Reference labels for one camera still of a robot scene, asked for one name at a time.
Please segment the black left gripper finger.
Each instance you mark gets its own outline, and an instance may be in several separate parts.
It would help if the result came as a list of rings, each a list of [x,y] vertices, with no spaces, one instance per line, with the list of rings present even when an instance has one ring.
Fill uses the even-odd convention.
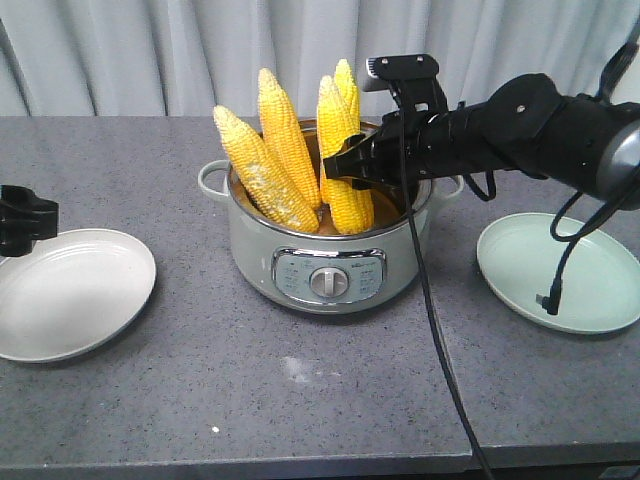
[[[22,257],[37,241],[58,235],[59,204],[31,189],[1,186],[1,256]]]

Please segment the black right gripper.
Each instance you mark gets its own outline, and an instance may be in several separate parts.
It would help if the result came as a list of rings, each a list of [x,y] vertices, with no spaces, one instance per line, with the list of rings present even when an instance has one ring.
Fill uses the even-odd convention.
[[[405,120],[399,113],[389,114],[374,136],[351,135],[339,153],[324,158],[325,175],[358,185],[398,186],[402,172],[410,184],[483,173],[488,170],[488,143],[481,132],[484,107],[481,103],[443,114],[422,112]]]

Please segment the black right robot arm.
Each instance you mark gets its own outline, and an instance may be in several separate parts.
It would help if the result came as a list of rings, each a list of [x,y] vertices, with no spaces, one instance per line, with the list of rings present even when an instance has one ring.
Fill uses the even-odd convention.
[[[496,170],[551,178],[601,201],[639,183],[639,107],[563,96],[544,74],[525,74],[486,102],[446,111],[434,78],[401,81],[400,111],[334,156],[330,179],[359,186],[415,183]]]

